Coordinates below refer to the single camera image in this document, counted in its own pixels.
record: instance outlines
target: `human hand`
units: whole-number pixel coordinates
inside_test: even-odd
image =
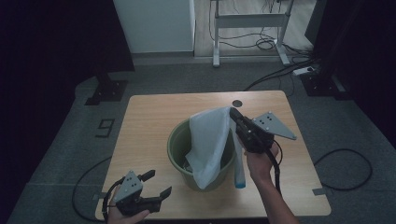
[[[279,147],[276,143],[273,143],[270,150],[274,157],[276,157],[279,152]],[[258,154],[245,151],[245,155],[247,156],[247,167],[250,171],[250,176],[253,181],[256,184],[258,181],[271,181],[270,171],[273,167],[273,164],[271,163],[267,154]]]
[[[113,194],[113,198],[110,201],[110,206],[108,208],[108,221],[107,221],[108,224],[135,224],[149,215],[149,210],[145,210],[132,217],[125,217],[117,208],[116,203],[113,200],[114,195],[117,194],[119,188],[120,186],[116,188]]]

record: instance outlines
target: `power strip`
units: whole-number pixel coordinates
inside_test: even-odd
[[[307,75],[310,73],[315,72],[315,69],[311,66],[305,67],[305,68],[300,68],[300,69],[296,69],[293,71],[293,75],[294,76],[300,76],[300,75]]]

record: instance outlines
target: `white wall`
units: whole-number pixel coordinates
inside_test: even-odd
[[[193,0],[114,0],[131,53],[193,51]]]

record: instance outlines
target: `gray mat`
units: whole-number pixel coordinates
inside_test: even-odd
[[[129,80],[120,102],[97,106],[84,105],[96,88],[96,79],[81,83],[64,125],[27,183],[8,223],[91,223],[74,212],[73,188],[87,170],[112,155],[132,95],[241,91],[280,68],[280,63],[223,63],[220,69],[209,63],[139,65],[134,73],[111,74],[112,79]],[[266,81],[251,90],[282,90],[290,95],[290,106],[312,161],[346,147],[359,151],[373,165],[372,178],[360,189],[326,188],[332,213],[327,217],[299,217],[303,223],[396,223],[396,150],[353,101],[308,97],[299,78],[291,76]],[[98,129],[102,119],[114,119],[108,138],[97,137],[106,134],[106,130]],[[93,169],[78,187],[76,203],[84,216],[93,217],[97,204],[94,196],[102,188],[108,164],[106,161]],[[317,171],[321,181],[347,188],[367,176],[368,166],[357,155],[341,152],[318,164]]]

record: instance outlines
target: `green bucket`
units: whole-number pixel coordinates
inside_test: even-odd
[[[233,145],[233,133],[231,130],[228,133],[224,152],[220,162],[220,172],[218,177],[210,183],[205,189],[200,189],[192,176],[192,172],[186,170],[186,155],[191,150],[191,130],[190,120],[186,119],[179,123],[171,132],[168,138],[168,157],[172,164],[181,172],[184,182],[191,189],[197,191],[210,191],[217,188],[224,180],[228,170],[232,167],[231,164],[235,158],[235,149]]]

